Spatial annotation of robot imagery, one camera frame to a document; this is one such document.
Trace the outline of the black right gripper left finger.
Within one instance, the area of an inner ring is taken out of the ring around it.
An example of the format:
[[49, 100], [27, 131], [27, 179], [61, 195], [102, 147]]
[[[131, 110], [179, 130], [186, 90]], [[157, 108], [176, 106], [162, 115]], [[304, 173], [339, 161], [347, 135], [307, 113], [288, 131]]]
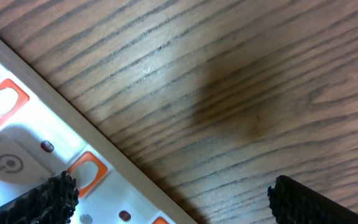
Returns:
[[0, 207], [0, 224], [67, 224], [79, 203], [76, 179], [68, 171]]

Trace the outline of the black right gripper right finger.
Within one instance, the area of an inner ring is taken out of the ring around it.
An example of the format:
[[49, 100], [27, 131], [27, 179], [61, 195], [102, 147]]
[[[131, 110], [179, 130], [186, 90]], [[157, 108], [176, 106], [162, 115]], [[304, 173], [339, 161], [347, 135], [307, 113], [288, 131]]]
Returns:
[[267, 190], [269, 208], [278, 224], [358, 224], [358, 214], [280, 175]]

